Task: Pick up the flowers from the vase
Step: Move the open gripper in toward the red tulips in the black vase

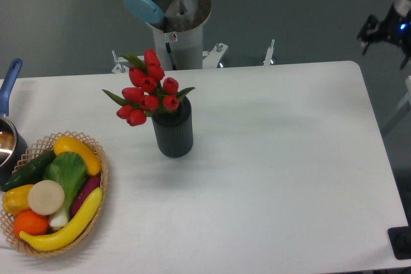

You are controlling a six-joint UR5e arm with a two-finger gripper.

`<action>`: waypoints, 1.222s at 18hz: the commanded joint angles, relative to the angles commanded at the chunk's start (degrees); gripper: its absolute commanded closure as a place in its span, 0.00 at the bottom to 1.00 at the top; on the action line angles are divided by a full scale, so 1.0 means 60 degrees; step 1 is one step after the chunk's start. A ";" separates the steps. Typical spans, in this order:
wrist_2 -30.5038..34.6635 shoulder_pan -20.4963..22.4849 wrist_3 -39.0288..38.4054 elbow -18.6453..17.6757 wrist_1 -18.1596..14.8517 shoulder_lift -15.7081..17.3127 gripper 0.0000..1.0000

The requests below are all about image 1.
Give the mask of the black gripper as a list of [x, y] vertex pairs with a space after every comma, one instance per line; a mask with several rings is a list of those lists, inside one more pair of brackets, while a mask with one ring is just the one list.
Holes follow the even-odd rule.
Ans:
[[362, 55], [366, 54], [371, 44], [380, 41], [401, 46], [404, 59], [399, 68], [404, 69], [410, 61], [410, 10], [405, 9], [402, 12], [392, 4], [382, 22], [374, 15], [368, 16], [357, 35], [357, 40], [362, 46]]

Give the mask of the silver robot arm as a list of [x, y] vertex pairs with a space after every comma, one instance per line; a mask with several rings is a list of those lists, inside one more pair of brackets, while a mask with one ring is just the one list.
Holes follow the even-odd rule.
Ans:
[[[218, 43], [203, 51], [203, 26], [211, 13], [211, 0], [123, 0], [128, 11], [153, 31], [155, 49], [166, 70], [215, 68], [227, 46]], [[388, 42], [404, 53], [400, 68], [410, 63], [410, 0], [394, 0], [386, 17], [370, 15], [357, 39], [363, 50]]]

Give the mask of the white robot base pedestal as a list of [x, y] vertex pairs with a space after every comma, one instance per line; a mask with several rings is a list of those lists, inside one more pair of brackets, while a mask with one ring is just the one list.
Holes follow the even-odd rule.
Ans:
[[203, 28], [183, 32], [163, 32], [150, 26], [155, 51], [164, 70], [216, 69], [225, 67], [224, 56], [229, 46], [217, 42], [210, 50], [203, 49]]

